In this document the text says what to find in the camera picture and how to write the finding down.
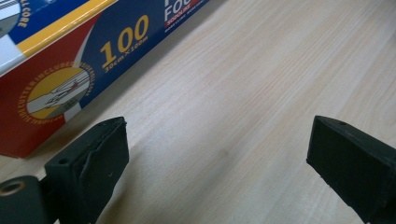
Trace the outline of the blue and red foil box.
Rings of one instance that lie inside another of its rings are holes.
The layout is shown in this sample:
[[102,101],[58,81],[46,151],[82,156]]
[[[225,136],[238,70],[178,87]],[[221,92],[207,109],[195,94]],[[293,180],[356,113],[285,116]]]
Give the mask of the blue and red foil box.
[[209,0],[0,0],[0,155],[24,158]]

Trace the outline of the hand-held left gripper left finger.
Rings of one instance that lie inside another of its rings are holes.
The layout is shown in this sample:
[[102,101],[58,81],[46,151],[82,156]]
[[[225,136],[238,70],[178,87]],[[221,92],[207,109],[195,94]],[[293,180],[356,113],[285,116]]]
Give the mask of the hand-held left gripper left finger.
[[45,164],[61,224],[94,224],[129,162],[126,121],[102,121]]

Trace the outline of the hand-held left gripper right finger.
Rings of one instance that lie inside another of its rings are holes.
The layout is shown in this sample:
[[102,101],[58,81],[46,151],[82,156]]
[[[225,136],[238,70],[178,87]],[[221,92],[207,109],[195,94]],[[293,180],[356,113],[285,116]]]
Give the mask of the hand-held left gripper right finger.
[[368,224],[396,224],[396,149],[316,116],[306,162]]

